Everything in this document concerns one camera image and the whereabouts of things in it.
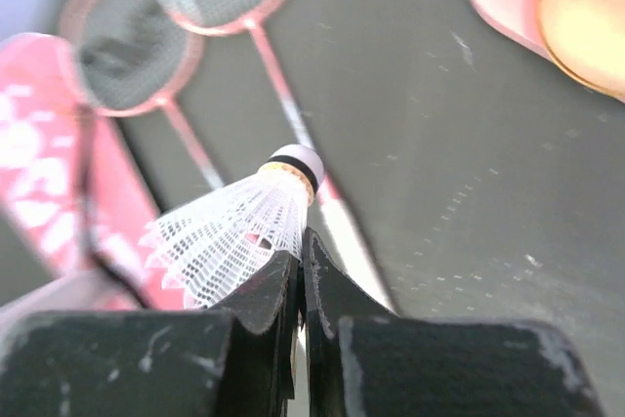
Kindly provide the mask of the pink racket bag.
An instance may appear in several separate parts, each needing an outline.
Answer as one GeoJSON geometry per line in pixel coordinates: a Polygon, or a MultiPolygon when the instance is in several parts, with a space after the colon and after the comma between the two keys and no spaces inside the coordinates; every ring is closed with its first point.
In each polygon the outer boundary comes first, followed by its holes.
{"type": "MultiPolygon", "coordinates": [[[[77,93],[65,75],[60,37],[19,33],[1,43],[1,204],[27,244],[56,276],[91,265],[74,237],[79,223],[77,93]]],[[[105,258],[134,279],[149,302],[179,310],[183,294],[161,287],[138,241],[157,209],[113,123],[95,120],[92,234],[105,258]]]]}

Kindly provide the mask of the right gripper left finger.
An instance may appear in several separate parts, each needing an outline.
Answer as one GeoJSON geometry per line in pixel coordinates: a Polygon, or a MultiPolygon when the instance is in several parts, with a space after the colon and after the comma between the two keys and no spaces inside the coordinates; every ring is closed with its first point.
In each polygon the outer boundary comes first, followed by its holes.
{"type": "Polygon", "coordinates": [[[42,311],[1,339],[5,416],[283,416],[298,263],[285,252],[203,311],[42,311]]]}

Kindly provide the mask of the shuttlecock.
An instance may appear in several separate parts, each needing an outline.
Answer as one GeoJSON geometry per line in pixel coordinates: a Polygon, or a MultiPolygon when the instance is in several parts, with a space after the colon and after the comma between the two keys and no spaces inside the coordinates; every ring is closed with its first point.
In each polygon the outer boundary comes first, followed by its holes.
{"type": "Polygon", "coordinates": [[[146,225],[146,266],[180,289],[187,309],[224,300],[276,251],[301,256],[309,208],[324,180],[315,150],[287,145],[258,171],[195,198],[146,225]]]}

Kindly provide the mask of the pink badminton racket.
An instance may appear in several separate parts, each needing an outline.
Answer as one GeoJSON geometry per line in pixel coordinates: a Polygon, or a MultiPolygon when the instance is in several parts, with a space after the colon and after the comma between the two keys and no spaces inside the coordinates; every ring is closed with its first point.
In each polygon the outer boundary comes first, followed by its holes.
{"type": "Polygon", "coordinates": [[[201,37],[178,26],[159,0],[67,0],[59,34],[71,45],[77,86],[99,113],[161,110],[209,187],[223,186],[176,103],[202,59],[201,37]]]}
{"type": "MultiPolygon", "coordinates": [[[[160,0],[172,20],[199,35],[218,37],[243,30],[250,33],[277,94],[286,121],[298,143],[313,147],[313,138],[265,33],[265,21],[286,0],[160,0]]],[[[317,193],[322,221],[347,275],[388,310],[397,307],[381,278],[374,256],[332,177],[325,177],[317,193]]]]}

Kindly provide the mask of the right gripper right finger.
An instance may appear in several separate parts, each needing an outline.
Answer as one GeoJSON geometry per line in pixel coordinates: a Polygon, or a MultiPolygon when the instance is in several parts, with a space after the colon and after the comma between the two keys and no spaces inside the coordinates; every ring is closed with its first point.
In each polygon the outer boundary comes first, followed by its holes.
{"type": "Polygon", "coordinates": [[[401,317],[304,235],[313,416],[601,416],[576,349],[526,319],[401,317]]]}

